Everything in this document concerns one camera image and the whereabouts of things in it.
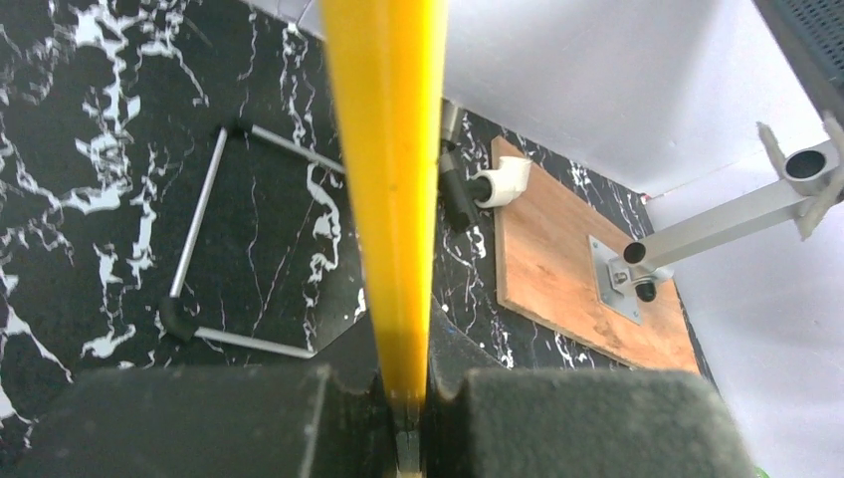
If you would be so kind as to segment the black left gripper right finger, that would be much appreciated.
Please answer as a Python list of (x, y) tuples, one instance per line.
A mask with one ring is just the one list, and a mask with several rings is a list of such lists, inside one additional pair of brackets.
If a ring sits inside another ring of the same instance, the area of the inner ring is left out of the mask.
[(751, 477), (717, 390), (672, 370), (508, 369), (431, 317), (431, 477)]

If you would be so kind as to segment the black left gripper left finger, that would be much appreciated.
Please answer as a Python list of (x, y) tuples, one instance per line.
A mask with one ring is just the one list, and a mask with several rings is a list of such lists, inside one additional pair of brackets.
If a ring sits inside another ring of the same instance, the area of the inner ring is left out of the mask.
[(380, 405), (327, 365), (101, 370), (60, 394), (23, 477), (383, 477)]

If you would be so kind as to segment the yellow framed whiteboard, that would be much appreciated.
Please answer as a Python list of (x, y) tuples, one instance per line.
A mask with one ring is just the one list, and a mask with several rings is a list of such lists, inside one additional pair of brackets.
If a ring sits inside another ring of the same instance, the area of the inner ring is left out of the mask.
[(324, 1), (324, 44), (384, 391), (416, 412), (427, 390), (443, 1)]

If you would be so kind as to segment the white pvc elbow far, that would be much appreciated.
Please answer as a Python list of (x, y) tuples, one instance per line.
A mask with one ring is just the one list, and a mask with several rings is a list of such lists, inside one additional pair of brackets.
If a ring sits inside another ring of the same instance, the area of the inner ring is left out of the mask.
[(523, 157), (500, 156), (496, 167), (482, 169), (470, 178), (468, 186), (475, 204), (484, 209), (510, 204), (527, 190), (531, 166), (532, 162)]

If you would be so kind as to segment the brown wooden board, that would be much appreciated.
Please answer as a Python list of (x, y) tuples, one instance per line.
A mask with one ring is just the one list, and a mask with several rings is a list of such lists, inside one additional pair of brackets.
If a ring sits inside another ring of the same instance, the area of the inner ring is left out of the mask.
[(674, 283), (636, 314), (614, 310), (593, 255), (619, 253), (628, 235), (542, 167), (494, 223), (500, 305), (626, 365), (700, 370)]

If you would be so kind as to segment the silver metal bracket stand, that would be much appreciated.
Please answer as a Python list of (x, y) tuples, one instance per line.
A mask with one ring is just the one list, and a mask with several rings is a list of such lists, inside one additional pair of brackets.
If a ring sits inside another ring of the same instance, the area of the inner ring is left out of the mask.
[(843, 200), (843, 125), (829, 112), (821, 119), (827, 139), (791, 155), (768, 124), (757, 123), (777, 181), (631, 241), (621, 251), (589, 237), (599, 302), (641, 325), (639, 306), (656, 299), (658, 286), (673, 276), (671, 265), (783, 222), (794, 223), (800, 238), (808, 239)]

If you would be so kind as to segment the teal grey network switch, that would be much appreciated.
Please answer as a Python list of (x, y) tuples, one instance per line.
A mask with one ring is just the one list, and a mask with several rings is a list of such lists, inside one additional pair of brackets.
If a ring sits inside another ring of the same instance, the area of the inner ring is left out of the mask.
[(790, 68), (820, 115), (843, 121), (843, 2), (754, 0)]

